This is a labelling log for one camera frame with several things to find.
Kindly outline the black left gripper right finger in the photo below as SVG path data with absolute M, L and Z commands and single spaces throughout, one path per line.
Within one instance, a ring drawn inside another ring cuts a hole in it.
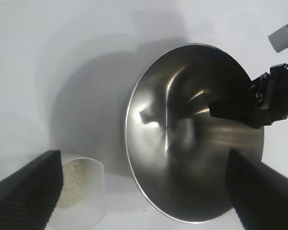
M 225 185 L 244 229 L 288 230 L 288 178 L 232 149 Z

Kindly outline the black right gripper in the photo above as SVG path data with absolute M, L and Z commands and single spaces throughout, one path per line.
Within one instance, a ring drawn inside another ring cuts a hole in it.
M 288 64 L 278 64 L 252 81 L 248 89 L 209 93 L 210 115 L 252 128 L 288 118 Z

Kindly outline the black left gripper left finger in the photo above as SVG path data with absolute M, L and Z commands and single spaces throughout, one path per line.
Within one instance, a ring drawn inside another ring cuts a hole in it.
M 63 188 L 61 153 L 49 150 L 0 181 L 0 230 L 43 230 Z

